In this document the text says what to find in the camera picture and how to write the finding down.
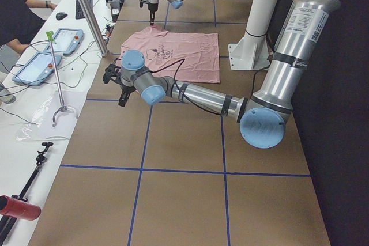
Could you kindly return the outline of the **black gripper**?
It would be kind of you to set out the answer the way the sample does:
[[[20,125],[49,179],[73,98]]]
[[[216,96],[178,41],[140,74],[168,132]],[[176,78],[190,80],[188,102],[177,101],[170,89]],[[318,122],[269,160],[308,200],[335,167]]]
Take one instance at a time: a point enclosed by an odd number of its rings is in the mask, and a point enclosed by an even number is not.
[[[148,10],[150,11],[150,24],[154,25],[155,12],[158,11],[158,0],[139,0],[140,8],[143,8],[144,4],[148,6]]]
[[[103,75],[103,82],[105,84],[108,84],[110,81],[112,81],[120,85],[122,93],[118,100],[118,105],[120,107],[125,107],[130,97],[130,94],[135,92],[135,87],[131,86],[130,84],[125,85],[121,81],[121,67],[116,65],[118,60],[121,60],[121,59],[115,58],[113,62],[109,64],[108,67],[105,68],[104,75]]]

